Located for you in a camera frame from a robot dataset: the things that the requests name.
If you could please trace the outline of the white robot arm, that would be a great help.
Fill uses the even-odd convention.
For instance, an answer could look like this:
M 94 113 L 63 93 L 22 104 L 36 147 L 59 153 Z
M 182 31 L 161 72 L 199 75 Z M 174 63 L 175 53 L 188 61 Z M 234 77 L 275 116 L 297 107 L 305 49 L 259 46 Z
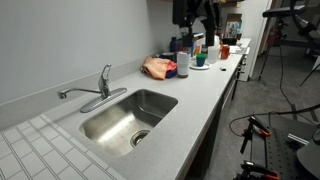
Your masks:
M 220 9 L 243 0 L 173 0 L 172 23 L 179 27 L 184 47 L 191 47 L 193 24 L 199 20 L 205 29 L 206 46 L 214 45 L 214 34 L 221 25 Z

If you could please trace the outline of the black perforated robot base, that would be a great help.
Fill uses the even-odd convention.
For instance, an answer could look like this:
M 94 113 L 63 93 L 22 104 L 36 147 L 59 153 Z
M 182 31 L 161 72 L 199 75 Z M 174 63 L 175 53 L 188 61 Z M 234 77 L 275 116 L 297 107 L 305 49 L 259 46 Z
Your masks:
M 320 180 L 319 126 L 279 115 L 256 117 L 270 132 L 253 132 L 250 159 L 280 180 Z

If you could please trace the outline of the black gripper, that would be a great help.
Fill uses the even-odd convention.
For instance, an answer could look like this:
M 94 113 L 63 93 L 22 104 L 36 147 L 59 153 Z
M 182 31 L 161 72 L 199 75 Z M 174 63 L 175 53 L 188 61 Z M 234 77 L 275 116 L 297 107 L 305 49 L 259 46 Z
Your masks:
M 214 45 L 214 36 L 217 28 L 220 26 L 220 3 L 218 0 L 204 0 L 203 8 L 205 19 L 201 21 L 206 30 L 206 46 Z M 191 27 L 181 29 L 184 47 L 192 46 L 193 33 Z

